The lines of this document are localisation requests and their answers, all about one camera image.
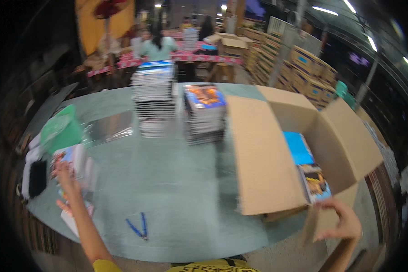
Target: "stack of paper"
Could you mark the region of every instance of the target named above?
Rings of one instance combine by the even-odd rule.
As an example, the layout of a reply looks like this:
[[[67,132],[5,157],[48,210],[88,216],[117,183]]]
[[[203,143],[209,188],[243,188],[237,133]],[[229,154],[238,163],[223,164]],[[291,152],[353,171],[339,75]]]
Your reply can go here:
[[[195,50],[198,41],[198,31],[193,28],[183,29],[183,50]]]
[[[189,145],[220,141],[225,115],[225,99],[214,84],[185,86],[185,132]]]
[[[175,115],[172,61],[144,62],[131,78],[139,130],[146,138],[163,137]]]

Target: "person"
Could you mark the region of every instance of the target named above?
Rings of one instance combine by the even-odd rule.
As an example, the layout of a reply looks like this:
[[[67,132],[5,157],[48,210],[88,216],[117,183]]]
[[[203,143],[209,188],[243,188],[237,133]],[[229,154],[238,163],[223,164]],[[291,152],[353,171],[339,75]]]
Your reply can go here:
[[[79,183],[70,177],[70,170],[66,162],[59,164],[58,179],[62,189],[68,196],[74,220],[76,221],[77,231],[79,232],[80,242],[87,258],[92,264],[95,272],[120,272],[115,264],[112,255],[107,250],[101,240],[91,218],[89,217],[83,198],[80,193]],[[319,233],[317,240],[327,238],[341,238],[340,244],[328,257],[321,268],[321,272],[344,271],[349,263],[352,252],[361,236],[361,224],[354,211],[341,201],[329,198],[315,204],[320,209],[334,209],[340,217],[338,225],[331,230]],[[168,269],[167,272],[180,271],[214,271],[215,269],[224,271],[258,271],[250,268],[248,263],[241,256],[235,256],[226,259],[210,260],[205,262],[194,262],[182,264]]]
[[[213,24],[211,23],[211,16],[207,16],[201,25],[198,41],[202,41],[205,37],[214,33]]]
[[[188,28],[188,27],[193,27],[193,26],[190,23],[190,18],[185,16],[183,17],[183,23],[180,25],[180,30],[183,30],[183,28]]]
[[[163,61],[171,58],[170,53],[177,50],[172,37],[164,37],[161,25],[152,28],[152,39],[143,42],[141,55],[147,56],[148,61]]]

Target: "green plastic bag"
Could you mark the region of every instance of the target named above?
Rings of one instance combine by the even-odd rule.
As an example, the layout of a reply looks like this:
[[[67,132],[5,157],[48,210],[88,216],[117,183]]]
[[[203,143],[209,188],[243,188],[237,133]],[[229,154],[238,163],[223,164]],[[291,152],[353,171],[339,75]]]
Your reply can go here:
[[[83,129],[76,119],[76,108],[69,105],[43,126],[40,143],[49,154],[80,143]]]

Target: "hand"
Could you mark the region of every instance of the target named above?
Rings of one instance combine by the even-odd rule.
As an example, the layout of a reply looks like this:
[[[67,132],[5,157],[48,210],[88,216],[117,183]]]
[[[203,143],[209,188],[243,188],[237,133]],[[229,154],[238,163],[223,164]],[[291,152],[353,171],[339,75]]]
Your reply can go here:
[[[70,164],[66,161],[60,162],[57,168],[57,178],[60,185],[67,194],[80,194],[80,185],[74,175],[70,173]]]
[[[335,198],[317,202],[315,205],[321,209],[335,209],[340,218],[336,228],[319,233],[316,236],[317,241],[326,238],[359,240],[361,236],[361,223],[351,207]]]

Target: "yellow wall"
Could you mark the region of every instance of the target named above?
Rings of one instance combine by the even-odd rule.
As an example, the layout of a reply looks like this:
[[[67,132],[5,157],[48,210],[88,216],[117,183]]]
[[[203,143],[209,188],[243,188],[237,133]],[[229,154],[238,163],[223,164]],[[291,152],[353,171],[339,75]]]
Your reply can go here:
[[[104,33],[104,20],[95,19],[93,12],[101,0],[76,0],[76,16],[82,46],[89,56],[97,50],[97,44]],[[125,9],[110,18],[109,29],[114,38],[119,38],[133,25],[134,0],[129,0]]]

